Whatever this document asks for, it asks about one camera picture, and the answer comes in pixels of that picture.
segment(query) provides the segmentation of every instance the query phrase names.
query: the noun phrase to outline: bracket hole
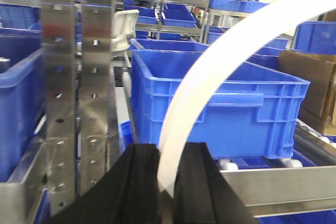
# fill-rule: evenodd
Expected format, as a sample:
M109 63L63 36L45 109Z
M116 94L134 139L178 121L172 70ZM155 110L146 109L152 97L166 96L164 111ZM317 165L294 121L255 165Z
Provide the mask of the bracket hole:
M57 72L63 72L63 71L64 71L64 67L63 67L63 66L57 66L57 67L55 68L55 70L56 70Z
M100 44L100 41L97 40L97 39L94 39L94 40L92 41L92 44L93 44L94 46L97 46L97 45Z
M61 42L63 41L62 37L54 37L54 42Z

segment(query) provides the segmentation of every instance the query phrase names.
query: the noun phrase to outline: brown cardboard box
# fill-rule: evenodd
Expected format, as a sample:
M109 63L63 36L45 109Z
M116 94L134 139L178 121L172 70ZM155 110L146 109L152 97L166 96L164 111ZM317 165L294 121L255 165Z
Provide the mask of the brown cardboard box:
M336 56L283 51L278 69L310 81L299 119L323 135L336 136Z

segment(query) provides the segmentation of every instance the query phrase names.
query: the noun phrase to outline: blue storage bin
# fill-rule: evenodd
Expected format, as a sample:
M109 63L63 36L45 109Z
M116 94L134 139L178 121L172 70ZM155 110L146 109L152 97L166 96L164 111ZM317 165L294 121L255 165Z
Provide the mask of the blue storage bin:
M336 55L336 22L308 21L300 24L294 49Z
M217 10L239 12L242 1L237 0L210 0L209 7Z
M126 5L134 5L134 0L124 0L124 4L126 4Z
M278 69L278 57L282 49L262 47L254 55L252 55L247 61L258 64L260 66Z
M200 55L133 51L131 104L140 143L159 143L173 95ZM245 62L216 91L188 140L206 142L214 158L291 157L296 118L308 85L306 80Z
M140 6L124 5L124 10L132 10L132 9L139 10L139 18L137 20L137 23L145 23L145 24L158 23L157 13L155 12L154 9L148 9Z
M180 12L179 10L164 10L162 12L162 23L166 26L180 26L194 28L195 17L190 13Z
M204 52L208 48L208 45L194 41L131 39L131 43L138 50Z
M240 11L243 13L254 13L255 11L268 5L259 1L240 1Z
M132 126L130 121L120 124L120 151L123 153L129 144L134 143Z
M181 34L160 33L160 39L164 40L182 40Z
M288 39L283 38L275 38L271 42L265 45L265 47L273 47L273 48L279 48L279 49L286 49L288 43Z
M36 21L35 19L0 18L3 28L28 29Z
M223 33L225 33L229 28L226 27L216 27L216 26L211 26L209 27L209 32L208 32L208 44L212 44L215 42Z
M0 17L1 18L20 18L20 19L37 19L38 9L27 7L27 6L17 6L17 5L6 5L0 4Z
M29 30L41 31L41 23L36 22L29 27Z
M260 224L334 224L335 211L308 212L305 214L264 217L258 219Z
M135 31L137 39L147 39L148 38L148 31Z
M185 5L176 5L176 4L165 4L164 10L179 10L182 12L189 12L188 8Z
M20 161L44 110L42 50L34 52L39 47L40 33L0 28L0 55L11 60L0 73L0 182Z

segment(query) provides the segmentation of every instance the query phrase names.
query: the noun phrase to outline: metal shelf frame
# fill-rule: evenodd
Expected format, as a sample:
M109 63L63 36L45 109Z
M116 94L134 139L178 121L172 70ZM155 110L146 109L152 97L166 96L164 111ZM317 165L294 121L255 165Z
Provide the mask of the metal shelf frame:
M152 24L137 23L136 25L137 30L156 32L158 39L160 38L160 32L183 34L183 35L188 35L188 36L199 36L199 42L202 42L203 31L205 28L204 18L206 17L206 13L208 10L209 0L152 0L152 1L160 4L158 24L152 25ZM196 6L198 8L203 8L204 15L203 15L202 27L201 28L186 28L186 27L163 25L161 23L161 17L162 17L162 6L164 3L186 4L186 5Z

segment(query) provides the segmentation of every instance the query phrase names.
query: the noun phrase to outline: white plastic tube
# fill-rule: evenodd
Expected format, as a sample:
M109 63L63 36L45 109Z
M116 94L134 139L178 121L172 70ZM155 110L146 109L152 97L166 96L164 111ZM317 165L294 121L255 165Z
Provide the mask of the white plastic tube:
M201 55L181 82L163 123L158 170L161 191L173 196L184 144L198 115L222 82L274 37L335 8L334 0L279 0L239 22Z

